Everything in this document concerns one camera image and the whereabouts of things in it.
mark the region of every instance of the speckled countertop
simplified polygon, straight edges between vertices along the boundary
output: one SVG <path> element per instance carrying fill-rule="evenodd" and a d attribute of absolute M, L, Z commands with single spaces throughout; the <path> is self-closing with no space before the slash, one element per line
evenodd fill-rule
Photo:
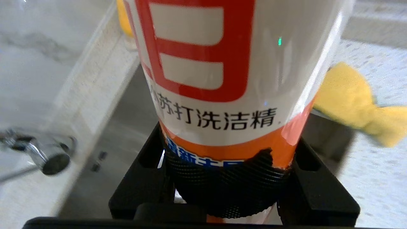
<path fill-rule="evenodd" d="M 378 106 L 407 106 L 406 49 L 342 40 L 339 61 L 366 77 Z M 361 207 L 357 227 L 407 228 L 407 138 L 383 148 L 356 132 L 337 177 Z"/>

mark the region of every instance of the red logo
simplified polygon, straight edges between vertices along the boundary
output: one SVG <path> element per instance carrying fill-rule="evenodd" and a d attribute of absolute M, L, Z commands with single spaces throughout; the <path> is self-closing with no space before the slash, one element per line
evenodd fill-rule
<path fill-rule="evenodd" d="M 222 7 L 224 15 L 222 39 L 216 45 L 202 46 L 156 37 L 149 7 L 151 2 L 180 7 Z M 144 32 L 151 69 L 142 64 L 149 77 L 157 84 L 179 95 L 204 101 L 230 102 L 243 96 L 249 72 L 254 0 L 238 2 L 232 0 L 135 0 L 135 3 Z M 128 5 L 126 8 L 131 17 Z M 166 79 L 160 53 L 202 62 L 222 62 L 223 83 L 218 89 L 208 90 Z"/>

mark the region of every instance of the chrome faucet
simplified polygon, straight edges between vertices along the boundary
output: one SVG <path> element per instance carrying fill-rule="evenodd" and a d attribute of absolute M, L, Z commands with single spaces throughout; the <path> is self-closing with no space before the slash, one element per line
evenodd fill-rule
<path fill-rule="evenodd" d="M 29 155 L 35 166 L 0 176 L 0 183 L 16 176 L 21 176 L 35 169 L 45 175 L 55 175 L 63 171 L 70 162 L 76 149 L 76 139 L 61 134 L 10 128 L 0 132 L 0 146 Z"/>

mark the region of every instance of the white countertop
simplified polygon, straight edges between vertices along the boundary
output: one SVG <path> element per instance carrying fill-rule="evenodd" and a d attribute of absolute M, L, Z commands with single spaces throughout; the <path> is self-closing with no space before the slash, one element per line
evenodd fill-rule
<path fill-rule="evenodd" d="M 366 77 L 378 106 L 407 106 L 406 49 L 342 40 L 339 61 Z M 337 177 L 361 207 L 357 227 L 407 227 L 407 138 L 383 148 L 356 132 Z"/>

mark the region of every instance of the sponge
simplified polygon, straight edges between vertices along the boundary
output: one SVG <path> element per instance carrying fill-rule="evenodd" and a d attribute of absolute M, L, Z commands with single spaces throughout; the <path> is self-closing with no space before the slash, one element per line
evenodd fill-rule
<path fill-rule="evenodd" d="M 314 108 L 372 135 L 385 147 L 395 146 L 407 135 L 407 107 L 377 107 L 365 78 L 343 62 L 327 72 Z"/>

